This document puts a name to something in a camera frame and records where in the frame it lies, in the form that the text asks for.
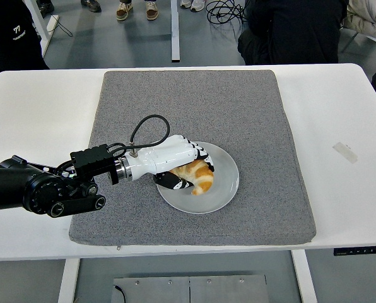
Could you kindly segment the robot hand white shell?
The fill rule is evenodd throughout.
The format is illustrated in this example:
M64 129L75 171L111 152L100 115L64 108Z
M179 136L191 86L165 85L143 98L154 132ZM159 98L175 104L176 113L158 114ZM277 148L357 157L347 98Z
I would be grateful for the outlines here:
M209 153L181 135L141 148L135 157L126 153L123 163L126 177L132 181L152 174L156 184L172 190L191 187L192 195L206 193L214 183L214 165Z

